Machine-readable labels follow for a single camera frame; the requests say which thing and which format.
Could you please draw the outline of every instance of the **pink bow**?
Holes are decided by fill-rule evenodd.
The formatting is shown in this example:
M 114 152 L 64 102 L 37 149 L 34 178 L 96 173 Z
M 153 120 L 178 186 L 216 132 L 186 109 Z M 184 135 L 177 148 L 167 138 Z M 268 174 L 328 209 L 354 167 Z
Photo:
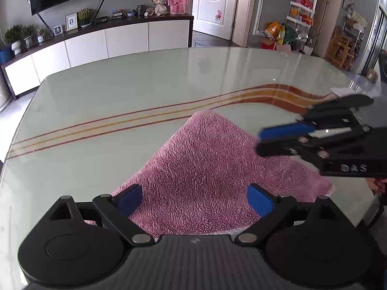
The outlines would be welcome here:
M 168 5 L 171 6 L 172 14 L 184 14 L 183 5 L 187 4 L 187 0 L 168 0 Z

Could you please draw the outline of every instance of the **white cabinet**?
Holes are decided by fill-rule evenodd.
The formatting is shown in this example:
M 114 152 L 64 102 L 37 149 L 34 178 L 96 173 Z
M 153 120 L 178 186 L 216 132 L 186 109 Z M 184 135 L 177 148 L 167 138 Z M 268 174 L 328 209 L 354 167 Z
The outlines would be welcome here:
M 189 20 L 148 23 L 149 51 L 187 48 L 189 28 Z
M 15 95 L 40 85 L 31 55 L 5 67 Z
M 40 82 L 51 74 L 70 68 L 64 41 L 33 53 L 32 60 Z
M 71 67 L 108 58 L 104 30 L 67 39 L 65 43 Z
M 148 24 L 132 24 L 105 30 L 110 58 L 148 51 Z

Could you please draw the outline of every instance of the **potted plant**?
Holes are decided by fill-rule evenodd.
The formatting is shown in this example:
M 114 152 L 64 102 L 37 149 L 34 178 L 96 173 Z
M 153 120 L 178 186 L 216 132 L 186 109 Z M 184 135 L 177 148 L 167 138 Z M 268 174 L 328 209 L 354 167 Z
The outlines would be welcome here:
M 90 24 L 91 10 L 90 9 L 82 9 L 78 12 L 78 18 L 81 22 L 81 27 Z
M 39 28 L 37 30 L 37 42 L 41 43 L 45 40 L 45 29 L 44 28 Z
M 26 42 L 27 49 L 34 43 L 34 25 L 23 27 L 23 37 Z
M 20 38 L 22 37 L 22 27 L 22 25 L 14 25 L 4 34 L 5 40 L 12 44 L 12 50 L 15 52 L 15 54 L 18 54 L 22 51 L 20 48 L 22 45 L 20 41 Z

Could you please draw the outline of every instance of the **blue pot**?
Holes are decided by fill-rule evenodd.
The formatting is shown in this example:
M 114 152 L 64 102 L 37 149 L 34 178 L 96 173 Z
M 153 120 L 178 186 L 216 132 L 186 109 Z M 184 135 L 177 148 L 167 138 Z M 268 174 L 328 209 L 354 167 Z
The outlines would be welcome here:
M 11 47 L 7 47 L 0 52 L 0 65 L 7 63 L 15 57 L 15 53 L 12 51 Z

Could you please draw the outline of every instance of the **white vase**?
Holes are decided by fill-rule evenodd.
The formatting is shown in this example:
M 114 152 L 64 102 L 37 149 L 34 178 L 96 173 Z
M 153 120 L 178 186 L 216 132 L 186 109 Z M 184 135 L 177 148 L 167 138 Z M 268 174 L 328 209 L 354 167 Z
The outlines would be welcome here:
M 21 43 L 20 40 L 15 41 L 15 42 L 12 44 L 11 48 L 12 48 L 12 50 L 15 52 L 15 55 L 16 55 L 16 54 L 19 54 L 19 53 L 22 51 L 22 49 L 20 49 L 20 46 L 21 46 L 21 45 L 22 45 L 22 43 Z

